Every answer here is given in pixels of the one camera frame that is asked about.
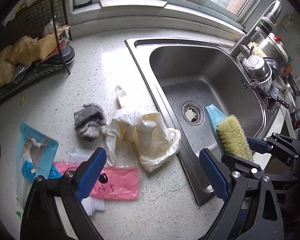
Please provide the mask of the pink plastic bag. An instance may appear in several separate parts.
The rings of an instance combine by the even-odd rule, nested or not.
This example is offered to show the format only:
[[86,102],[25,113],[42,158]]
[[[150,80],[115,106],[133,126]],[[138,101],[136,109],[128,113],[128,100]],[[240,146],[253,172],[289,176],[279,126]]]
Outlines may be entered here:
[[[76,171],[76,163],[55,162],[61,174]],[[137,167],[104,167],[89,197],[98,199],[135,200],[139,197],[139,178]]]

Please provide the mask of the yellow scrub brush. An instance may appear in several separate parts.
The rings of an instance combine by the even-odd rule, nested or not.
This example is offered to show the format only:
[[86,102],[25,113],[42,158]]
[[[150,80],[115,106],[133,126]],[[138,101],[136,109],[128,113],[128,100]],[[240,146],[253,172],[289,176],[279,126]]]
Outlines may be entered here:
[[253,161],[247,137],[237,117],[225,115],[213,104],[205,107],[204,111],[221,153]]

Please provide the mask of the blue plastic bag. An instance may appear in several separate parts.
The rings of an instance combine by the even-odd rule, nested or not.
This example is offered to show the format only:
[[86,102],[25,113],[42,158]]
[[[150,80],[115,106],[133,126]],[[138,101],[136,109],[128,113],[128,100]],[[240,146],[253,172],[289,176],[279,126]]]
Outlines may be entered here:
[[52,165],[48,179],[56,179],[56,178],[61,178],[61,177],[62,177],[62,174],[57,170],[55,165]]

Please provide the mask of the blue toothbrush blister pack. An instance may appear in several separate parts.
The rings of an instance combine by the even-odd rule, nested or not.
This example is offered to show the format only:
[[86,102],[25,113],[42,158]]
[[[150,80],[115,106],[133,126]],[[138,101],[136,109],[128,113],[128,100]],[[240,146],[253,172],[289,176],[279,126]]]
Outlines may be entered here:
[[31,126],[21,123],[15,169],[17,206],[23,210],[37,176],[48,179],[59,143]]

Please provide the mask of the grey kitchen faucet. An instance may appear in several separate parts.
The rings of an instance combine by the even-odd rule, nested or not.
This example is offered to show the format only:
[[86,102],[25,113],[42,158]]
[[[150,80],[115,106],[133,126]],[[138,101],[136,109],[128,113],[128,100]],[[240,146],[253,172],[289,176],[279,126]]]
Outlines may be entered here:
[[229,50],[230,55],[233,58],[237,58],[239,54],[243,54],[245,57],[249,57],[248,44],[251,42],[251,38],[257,33],[262,38],[266,38],[274,29],[277,19],[282,11],[282,4],[279,0],[273,1],[267,9],[263,12],[263,15],[253,25],[247,34],[243,34],[239,40]]

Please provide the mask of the white tissue pack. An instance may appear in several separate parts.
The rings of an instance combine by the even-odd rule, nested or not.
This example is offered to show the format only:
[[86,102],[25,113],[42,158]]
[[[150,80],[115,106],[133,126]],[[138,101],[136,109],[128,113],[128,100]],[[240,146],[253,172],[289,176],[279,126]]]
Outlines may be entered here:
[[[87,161],[93,154],[93,150],[83,150],[80,148],[73,148],[70,151],[70,162],[80,164],[84,161]],[[97,199],[94,197],[87,197],[81,201],[86,213],[88,216],[92,216],[95,211],[105,211],[106,206],[104,200]]]

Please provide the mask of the black steel wool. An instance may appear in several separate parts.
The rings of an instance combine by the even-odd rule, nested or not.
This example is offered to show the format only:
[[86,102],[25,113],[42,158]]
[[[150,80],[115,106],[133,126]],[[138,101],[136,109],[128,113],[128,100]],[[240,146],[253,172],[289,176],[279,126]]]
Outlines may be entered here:
[[271,94],[268,92],[268,90],[257,81],[253,81],[251,83],[251,87],[259,94],[265,106],[269,107],[269,99],[271,98]]

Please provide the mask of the grey rag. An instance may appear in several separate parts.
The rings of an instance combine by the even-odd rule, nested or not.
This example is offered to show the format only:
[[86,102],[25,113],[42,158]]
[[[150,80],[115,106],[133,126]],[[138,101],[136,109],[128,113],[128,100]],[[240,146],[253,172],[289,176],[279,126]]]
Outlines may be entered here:
[[74,113],[75,131],[86,140],[94,141],[100,136],[101,128],[106,126],[107,118],[103,108],[96,103],[85,103]]

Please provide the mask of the cream rubber gloves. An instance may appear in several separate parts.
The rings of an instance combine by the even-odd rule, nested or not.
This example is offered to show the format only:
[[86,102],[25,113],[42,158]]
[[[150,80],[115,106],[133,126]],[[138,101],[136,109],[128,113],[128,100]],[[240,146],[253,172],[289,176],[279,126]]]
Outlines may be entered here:
[[139,109],[121,86],[117,86],[115,92],[120,108],[115,111],[104,134],[107,164],[115,165],[116,143],[126,137],[138,151],[143,168],[153,172],[178,153],[181,133],[178,129],[168,128],[159,112]]

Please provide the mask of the steel bowl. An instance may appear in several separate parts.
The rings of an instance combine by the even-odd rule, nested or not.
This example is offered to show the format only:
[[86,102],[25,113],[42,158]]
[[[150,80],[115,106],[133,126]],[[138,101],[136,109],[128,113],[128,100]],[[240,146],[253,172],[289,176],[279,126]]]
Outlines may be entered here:
[[271,79],[272,70],[264,58],[253,54],[248,58],[244,58],[242,64],[251,79],[257,80],[260,83]]

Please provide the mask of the white rice cooker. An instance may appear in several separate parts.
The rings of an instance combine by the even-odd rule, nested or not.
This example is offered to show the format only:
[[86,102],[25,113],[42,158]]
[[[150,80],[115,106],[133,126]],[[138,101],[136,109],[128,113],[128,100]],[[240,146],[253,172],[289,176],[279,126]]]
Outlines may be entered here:
[[258,47],[266,54],[267,57],[274,58],[282,67],[288,62],[288,54],[281,46],[281,38],[270,33]]

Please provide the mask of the stainless steel sink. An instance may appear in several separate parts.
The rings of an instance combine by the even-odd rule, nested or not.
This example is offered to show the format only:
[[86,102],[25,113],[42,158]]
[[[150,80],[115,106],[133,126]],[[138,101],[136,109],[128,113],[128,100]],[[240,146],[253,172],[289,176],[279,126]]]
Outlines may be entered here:
[[213,197],[201,149],[221,157],[205,107],[235,115],[249,137],[265,137],[279,104],[267,108],[229,46],[185,38],[129,38],[126,45],[167,127],[180,131],[179,159],[198,205]]

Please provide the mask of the ginger root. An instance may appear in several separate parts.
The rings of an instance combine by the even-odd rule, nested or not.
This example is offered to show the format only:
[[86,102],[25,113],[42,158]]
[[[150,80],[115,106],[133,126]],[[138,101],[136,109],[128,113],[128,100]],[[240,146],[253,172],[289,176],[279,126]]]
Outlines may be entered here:
[[33,62],[46,59],[56,48],[57,40],[54,34],[41,39],[25,35],[14,45],[5,47],[0,52],[0,87],[13,80],[18,64],[30,67]]

